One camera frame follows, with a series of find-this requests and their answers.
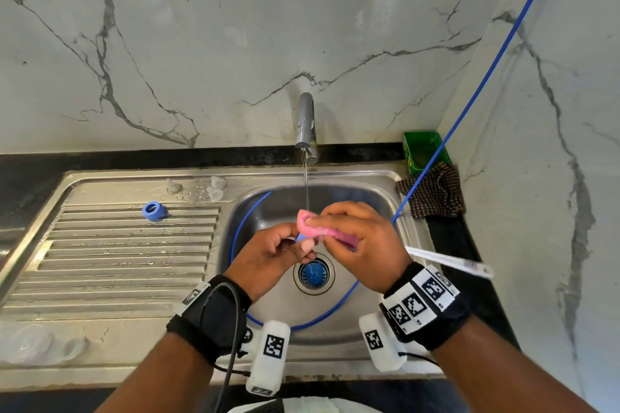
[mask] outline faucet spout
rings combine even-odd
[[[295,132],[295,147],[306,152],[306,165],[314,165],[319,161],[319,152],[314,129],[314,99],[310,93],[299,96]]]

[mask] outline forearm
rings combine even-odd
[[[193,413],[212,375],[192,346],[167,333],[97,413]]]
[[[596,413],[475,317],[433,355],[476,413]]]

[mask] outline green container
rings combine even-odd
[[[439,148],[441,136],[437,131],[411,131],[402,135],[402,148],[407,158],[407,166],[411,176],[417,175],[424,170],[427,163]],[[433,165],[439,162],[451,163],[448,152],[442,149]]]

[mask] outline running water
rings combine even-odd
[[[308,170],[306,165],[307,151],[303,150],[303,162],[304,162],[304,186],[306,187],[306,211],[310,211],[310,199],[308,198]]]

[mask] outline person's left hand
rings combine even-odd
[[[235,281],[250,296],[252,303],[274,287],[295,263],[308,263],[316,255],[314,240],[295,243],[299,231],[292,222],[284,222],[256,232],[241,249],[224,276]]]

